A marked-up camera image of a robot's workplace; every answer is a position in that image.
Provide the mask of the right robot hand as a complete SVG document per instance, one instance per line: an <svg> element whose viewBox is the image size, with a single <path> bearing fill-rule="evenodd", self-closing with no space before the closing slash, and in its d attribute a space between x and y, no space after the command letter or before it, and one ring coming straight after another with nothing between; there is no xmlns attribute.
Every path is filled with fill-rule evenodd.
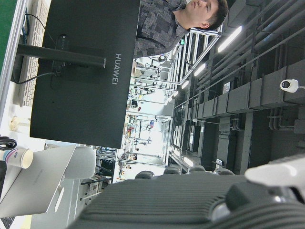
<svg viewBox="0 0 305 229"><path fill-rule="evenodd" d="M109 185L72 229L302 229L305 155L243 175L200 168Z"/></svg>

